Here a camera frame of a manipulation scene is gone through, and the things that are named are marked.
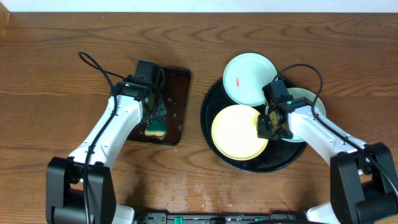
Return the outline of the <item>green yellow sponge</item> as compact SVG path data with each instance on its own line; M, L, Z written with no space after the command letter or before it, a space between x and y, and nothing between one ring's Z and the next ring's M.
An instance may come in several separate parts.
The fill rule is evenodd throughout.
M163 119L154 119L150 124L147 125L144 134L146 136L162 137L167 132L167 126Z

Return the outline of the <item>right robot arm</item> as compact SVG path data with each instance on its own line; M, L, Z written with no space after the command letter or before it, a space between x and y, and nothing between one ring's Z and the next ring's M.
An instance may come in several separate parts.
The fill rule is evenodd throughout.
M343 131L302 97L272 100L257 120L264 139L298 136L330 167L330 200L306 212L317 223L374 223L397 215L397 173L389 148Z

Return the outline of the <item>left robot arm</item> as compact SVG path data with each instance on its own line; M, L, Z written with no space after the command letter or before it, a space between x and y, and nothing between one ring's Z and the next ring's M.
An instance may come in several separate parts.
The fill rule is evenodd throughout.
M86 139L67 158L53 157L46 170L47 223L133 223L132 207L118 204L111 170L131 131L152 118L161 88L119 82Z

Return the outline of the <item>yellow plate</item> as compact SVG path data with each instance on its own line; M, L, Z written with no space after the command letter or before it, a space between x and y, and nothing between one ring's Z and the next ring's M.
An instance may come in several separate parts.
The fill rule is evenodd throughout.
M222 109L211 125L211 137L217 150L237 161L247 161L260 155L269 141L257 136L259 115L256 109L244 105Z

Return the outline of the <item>pale green plate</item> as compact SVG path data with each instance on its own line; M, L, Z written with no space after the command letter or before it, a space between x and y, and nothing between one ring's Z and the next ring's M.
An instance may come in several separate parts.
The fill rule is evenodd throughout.
M265 103L262 88L277 75L273 63L260 54L244 53L233 58L223 74L227 95L236 103L259 106Z
M287 88L287 91L289 92L290 96L293 96L294 99L306 97L310 101L314 102L314 99L316 97L314 93L303 88ZM271 112L271 105L267 104L266 112L267 114ZM304 140L297 134L294 134L294 137L292 139L283 139L283 140L288 142L304 142Z

